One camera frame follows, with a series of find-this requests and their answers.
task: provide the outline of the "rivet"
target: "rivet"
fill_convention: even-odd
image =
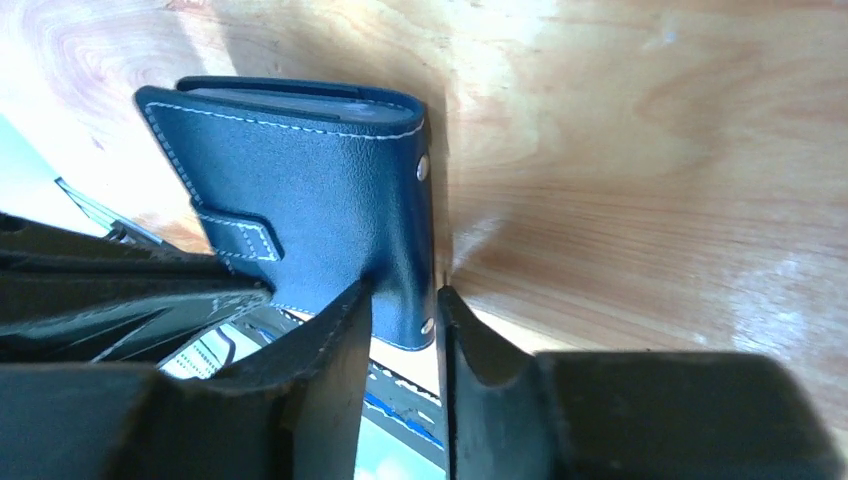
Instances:
[[[423,182],[427,178],[427,174],[430,173],[430,157],[426,154],[421,155],[421,159],[418,160],[418,168],[415,170],[415,175],[418,177],[418,180]]]
[[[421,325],[421,333],[427,335],[428,333],[430,333],[430,330],[433,329],[433,325],[435,324],[435,320],[433,320],[432,318],[428,318],[427,321],[424,322],[423,325]]]

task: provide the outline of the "white stitching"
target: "white stitching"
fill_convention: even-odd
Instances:
[[[241,259],[244,259],[244,260],[268,260],[268,261],[271,261],[269,258],[266,258],[266,257],[256,257],[256,256],[251,257],[250,255],[245,255],[243,253],[228,252],[226,250],[220,250],[220,249],[215,248],[215,247],[212,247],[212,250],[215,250],[215,253],[217,253],[218,255],[226,255],[228,257],[233,257],[233,258],[241,258]]]
[[[315,312],[310,312],[309,310],[303,310],[302,308],[292,307],[291,305],[286,305],[285,303],[269,303],[272,307],[282,308],[284,310],[294,310],[295,312],[305,313],[307,315],[318,315]]]
[[[257,125],[266,125],[266,126],[269,126],[269,127],[285,128],[287,130],[297,130],[297,131],[307,132],[307,133],[319,133],[319,134],[322,134],[322,135],[334,135],[334,136],[337,136],[337,137],[345,137],[345,138],[361,138],[361,139],[364,139],[364,140],[399,140],[401,138],[405,138],[405,137],[409,137],[411,135],[415,135],[416,133],[418,133],[419,130],[424,128],[424,122],[422,121],[421,123],[418,124],[417,127],[415,127],[415,129],[410,130],[408,132],[400,133],[400,134],[397,134],[397,135],[365,135],[365,134],[361,134],[361,133],[330,132],[328,130],[318,130],[318,129],[315,129],[315,128],[297,127],[297,126],[294,126],[294,125],[284,125],[282,123],[266,122],[264,120],[255,120],[255,119],[252,119],[252,118],[242,118],[242,117],[236,117],[234,115],[224,115],[222,113],[207,112],[206,110],[197,110],[197,109],[194,109],[194,108],[186,108],[186,107],[181,107],[179,105],[171,105],[170,103],[162,103],[162,102],[150,102],[147,105],[145,105],[144,110],[147,111],[147,112],[150,112],[150,107],[170,108],[172,110],[179,110],[179,111],[187,112],[187,113],[197,113],[197,114],[206,115],[206,116],[209,116],[209,117],[222,118],[224,120],[235,120],[237,122],[255,123]]]
[[[247,242],[247,247],[250,248],[250,255],[256,257],[256,249],[253,248],[253,242],[250,241],[250,237],[247,236],[247,231],[245,231],[244,227],[238,227],[239,232],[241,232],[241,236],[244,237],[244,241]]]
[[[245,240],[247,240],[247,245],[250,247],[251,253],[253,253],[253,255],[254,255],[253,257],[244,256],[244,258],[256,258],[256,259],[259,259],[259,260],[268,260],[268,261],[271,261],[271,262],[276,262],[276,261],[279,260],[279,258],[277,258],[277,255],[274,254],[274,251],[271,250],[271,245],[268,243],[268,239],[265,238],[265,234],[262,233],[263,227],[261,227],[259,225],[251,225],[249,223],[240,223],[240,222],[231,222],[229,220],[221,220],[221,219],[218,219],[218,218],[210,217],[209,215],[204,215],[202,213],[198,213],[197,216],[199,218],[206,220],[206,221],[209,221],[209,222],[220,223],[221,225],[229,225],[231,227],[238,227],[239,231],[241,231],[241,234],[244,236]],[[251,230],[256,230],[256,233],[259,234],[259,240],[262,241],[262,245],[265,245],[265,250],[268,251],[267,255],[262,256],[262,257],[256,256],[256,250],[253,247],[253,242],[250,241],[250,238],[248,238],[247,233],[245,233],[244,230],[242,230],[242,228],[249,228]]]
[[[404,107],[403,105],[398,105],[397,103],[392,103],[392,102],[381,102],[379,100],[366,100],[364,98],[357,98],[356,100],[354,100],[354,102],[355,103],[372,103],[374,105],[384,105],[384,106],[388,106],[388,107],[393,107],[396,110],[409,110],[408,108]]]
[[[377,337],[377,339],[388,343],[389,345],[397,348],[398,350],[403,350],[404,352],[419,352],[419,351],[422,350],[422,348],[414,349],[414,348],[404,347],[403,345],[399,345],[399,344],[397,344],[397,343],[395,343],[395,342],[393,342],[389,339],[383,338],[383,337]]]
[[[198,205],[203,205],[203,200],[200,199],[200,194],[197,193],[197,190],[194,188],[194,184],[191,183],[188,175],[186,175],[185,169],[183,169],[180,160],[177,158],[177,154],[174,153],[174,149],[171,148],[171,144],[165,140],[165,135],[162,133],[162,129],[159,128],[159,124],[156,122],[156,117],[153,116],[153,110],[150,108],[150,105],[151,104],[148,103],[144,107],[144,112],[147,114],[147,119],[150,121],[150,128],[153,129],[153,133],[156,135],[156,138],[159,139],[159,144],[162,145],[162,149],[165,150],[165,155],[168,156],[168,159],[171,160],[171,164],[174,166],[177,174],[183,179],[183,183],[185,183],[185,186],[189,193],[191,193],[192,198],[194,198]]]
[[[233,264],[230,262],[230,259],[227,257],[221,257],[221,260],[224,261],[224,265],[227,266],[227,270],[230,272],[230,275],[235,275],[236,270],[233,268]]]

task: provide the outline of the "navy blue leather wallet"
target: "navy blue leather wallet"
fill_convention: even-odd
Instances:
[[[314,314],[376,284],[373,333],[433,340],[433,228],[425,107],[390,90],[190,77],[136,102],[233,272],[273,305]]]

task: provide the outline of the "wood grain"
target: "wood grain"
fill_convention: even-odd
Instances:
[[[848,446],[848,2],[7,0],[0,17],[3,111],[175,243],[207,248],[136,88],[404,90],[446,177],[441,257],[498,328],[528,349],[771,355]]]

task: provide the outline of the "wooden surface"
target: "wooden surface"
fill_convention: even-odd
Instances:
[[[529,349],[771,355],[848,443],[845,0],[116,3],[0,4],[3,112],[76,188],[202,251],[136,88],[403,90],[487,319]]]

